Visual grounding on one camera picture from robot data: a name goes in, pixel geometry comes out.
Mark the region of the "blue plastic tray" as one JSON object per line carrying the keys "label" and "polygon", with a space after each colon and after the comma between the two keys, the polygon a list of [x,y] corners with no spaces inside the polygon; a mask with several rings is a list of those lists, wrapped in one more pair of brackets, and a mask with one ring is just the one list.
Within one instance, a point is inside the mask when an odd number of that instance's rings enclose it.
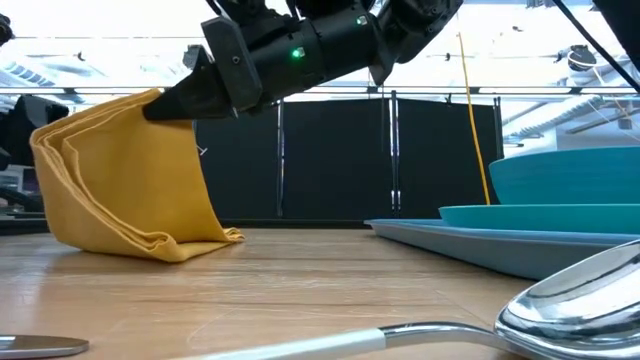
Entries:
{"label": "blue plastic tray", "polygon": [[542,280],[637,234],[461,228],[436,219],[374,219],[379,237],[502,274]]}

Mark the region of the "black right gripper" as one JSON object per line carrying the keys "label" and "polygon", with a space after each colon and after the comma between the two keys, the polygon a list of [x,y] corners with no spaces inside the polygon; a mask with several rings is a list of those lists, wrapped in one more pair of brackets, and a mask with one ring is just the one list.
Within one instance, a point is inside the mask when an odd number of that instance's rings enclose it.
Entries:
{"label": "black right gripper", "polygon": [[183,63],[192,72],[144,105],[145,119],[235,117],[235,110],[304,92],[373,64],[377,24],[363,7],[349,6],[298,25],[249,46],[233,21],[218,17],[204,22],[214,62],[203,46],[189,46]]}

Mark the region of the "orange-handled metal spoon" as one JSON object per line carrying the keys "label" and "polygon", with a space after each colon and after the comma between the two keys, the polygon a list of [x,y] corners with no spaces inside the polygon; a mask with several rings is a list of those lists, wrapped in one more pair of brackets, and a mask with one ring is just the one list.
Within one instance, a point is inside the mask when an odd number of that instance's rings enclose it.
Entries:
{"label": "orange-handled metal spoon", "polygon": [[418,322],[173,360],[337,360],[428,343],[469,343],[530,360],[640,360],[640,239],[527,288],[491,330]]}

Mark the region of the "teal bowl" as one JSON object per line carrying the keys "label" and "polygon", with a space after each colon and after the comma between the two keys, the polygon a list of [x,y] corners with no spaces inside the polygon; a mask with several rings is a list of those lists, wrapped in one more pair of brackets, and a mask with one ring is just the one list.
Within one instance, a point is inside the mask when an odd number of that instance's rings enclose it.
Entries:
{"label": "teal bowl", "polygon": [[640,146],[519,155],[489,170],[504,205],[640,203]]}

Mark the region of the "black partition screen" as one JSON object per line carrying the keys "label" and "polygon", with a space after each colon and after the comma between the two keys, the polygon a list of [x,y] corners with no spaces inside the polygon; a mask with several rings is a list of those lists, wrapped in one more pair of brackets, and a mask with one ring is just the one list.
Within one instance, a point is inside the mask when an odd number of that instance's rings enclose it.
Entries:
{"label": "black partition screen", "polygon": [[494,201],[496,128],[490,105],[359,99],[200,120],[196,138],[224,223],[343,223]]}

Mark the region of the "yellow cloth napkin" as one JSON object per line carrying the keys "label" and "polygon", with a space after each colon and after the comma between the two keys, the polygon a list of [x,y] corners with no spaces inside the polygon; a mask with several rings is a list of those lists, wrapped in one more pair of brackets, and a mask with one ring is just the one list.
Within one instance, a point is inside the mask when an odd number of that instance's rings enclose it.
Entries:
{"label": "yellow cloth napkin", "polygon": [[151,89],[74,113],[29,139],[55,238],[93,253],[180,263],[243,241],[210,202],[191,120],[153,123]]}

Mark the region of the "cream-handled table knife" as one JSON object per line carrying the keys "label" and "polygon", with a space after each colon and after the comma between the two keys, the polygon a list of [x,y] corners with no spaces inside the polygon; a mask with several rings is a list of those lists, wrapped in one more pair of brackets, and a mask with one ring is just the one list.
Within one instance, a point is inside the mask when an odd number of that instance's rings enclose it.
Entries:
{"label": "cream-handled table knife", "polygon": [[43,335],[0,335],[0,360],[65,357],[83,353],[84,339]]}

